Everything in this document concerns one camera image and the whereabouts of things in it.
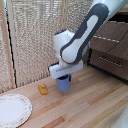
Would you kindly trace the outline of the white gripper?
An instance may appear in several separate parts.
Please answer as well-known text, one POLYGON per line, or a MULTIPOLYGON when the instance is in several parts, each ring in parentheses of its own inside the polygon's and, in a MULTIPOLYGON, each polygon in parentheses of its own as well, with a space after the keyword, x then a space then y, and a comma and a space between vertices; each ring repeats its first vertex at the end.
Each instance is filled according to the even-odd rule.
MULTIPOLYGON (((83 62, 80 61, 78 64, 67 65, 66 67, 63 67, 59 64, 55 64, 55 65, 49 67, 49 71, 50 71, 51 77, 53 79, 57 79, 59 77, 65 76, 65 75, 72 74, 73 72, 81 70, 82 68, 83 68, 83 62)), ((68 81, 69 82, 72 81, 71 75, 68 76, 68 81)))

